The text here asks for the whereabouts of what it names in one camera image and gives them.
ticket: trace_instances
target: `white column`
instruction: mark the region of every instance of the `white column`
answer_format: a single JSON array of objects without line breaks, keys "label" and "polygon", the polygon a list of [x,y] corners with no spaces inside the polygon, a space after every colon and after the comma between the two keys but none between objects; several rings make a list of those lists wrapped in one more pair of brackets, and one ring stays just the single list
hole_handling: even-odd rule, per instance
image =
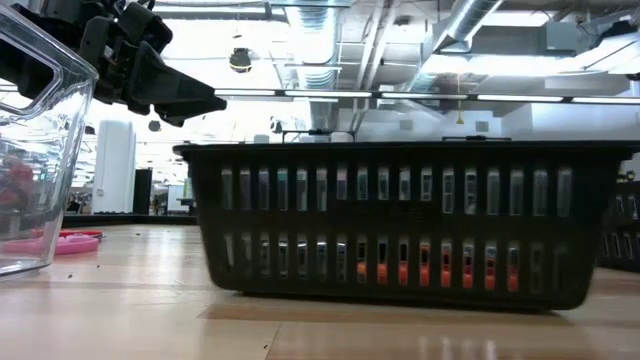
[{"label": "white column", "polygon": [[133,211],[136,134],[128,120],[102,120],[98,128],[92,213]]}]

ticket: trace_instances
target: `fluorescent light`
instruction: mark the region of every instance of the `fluorescent light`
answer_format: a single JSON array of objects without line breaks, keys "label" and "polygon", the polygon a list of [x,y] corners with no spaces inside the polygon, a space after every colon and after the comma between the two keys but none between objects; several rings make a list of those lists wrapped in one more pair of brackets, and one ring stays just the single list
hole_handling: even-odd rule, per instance
[{"label": "fluorescent light", "polygon": [[390,92],[390,93],[382,93],[382,97],[387,99],[412,99],[412,100],[465,100],[467,98],[467,95]]},{"label": "fluorescent light", "polygon": [[217,89],[217,96],[274,96],[275,90]]},{"label": "fluorescent light", "polygon": [[574,102],[574,103],[582,103],[582,104],[640,105],[640,98],[574,97],[572,102]]},{"label": "fluorescent light", "polygon": [[485,101],[521,101],[521,102],[560,102],[561,96],[525,96],[525,95],[478,95]]},{"label": "fluorescent light", "polygon": [[287,96],[295,97],[357,97],[368,98],[371,93],[368,91],[318,91],[318,90],[287,90],[284,92]]}]

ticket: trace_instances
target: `clear plastic container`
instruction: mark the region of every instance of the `clear plastic container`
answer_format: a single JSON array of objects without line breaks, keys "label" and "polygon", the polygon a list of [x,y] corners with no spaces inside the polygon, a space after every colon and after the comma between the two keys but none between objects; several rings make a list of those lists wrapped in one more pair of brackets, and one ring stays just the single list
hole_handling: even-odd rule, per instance
[{"label": "clear plastic container", "polygon": [[[5,277],[53,260],[98,75],[4,4],[0,41],[47,65],[53,74],[35,100],[0,79],[0,276]],[[37,246],[23,253],[8,251],[7,243],[21,241]]]}]

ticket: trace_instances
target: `black plastic basket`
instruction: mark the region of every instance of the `black plastic basket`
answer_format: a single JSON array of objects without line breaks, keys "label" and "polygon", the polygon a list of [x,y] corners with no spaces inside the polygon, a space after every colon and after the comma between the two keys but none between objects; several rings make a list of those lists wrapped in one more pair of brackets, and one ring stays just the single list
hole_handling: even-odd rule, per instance
[{"label": "black plastic basket", "polygon": [[638,143],[183,145],[209,271],[255,293],[579,306]]},{"label": "black plastic basket", "polygon": [[640,272],[640,182],[618,183],[605,225],[598,265]]}]

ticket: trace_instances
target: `wooden floor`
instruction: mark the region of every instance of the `wooden floor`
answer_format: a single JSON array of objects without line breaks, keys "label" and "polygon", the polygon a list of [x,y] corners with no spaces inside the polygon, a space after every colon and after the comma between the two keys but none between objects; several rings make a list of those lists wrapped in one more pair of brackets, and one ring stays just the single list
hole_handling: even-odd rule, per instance
[{"label": "wooden floor", "polygon": [[195,227],[104,229],[98,253],[0,283],[0,358],[640,359],[640,276],[598,270],[558,316],[259,299],[215,289]]}]

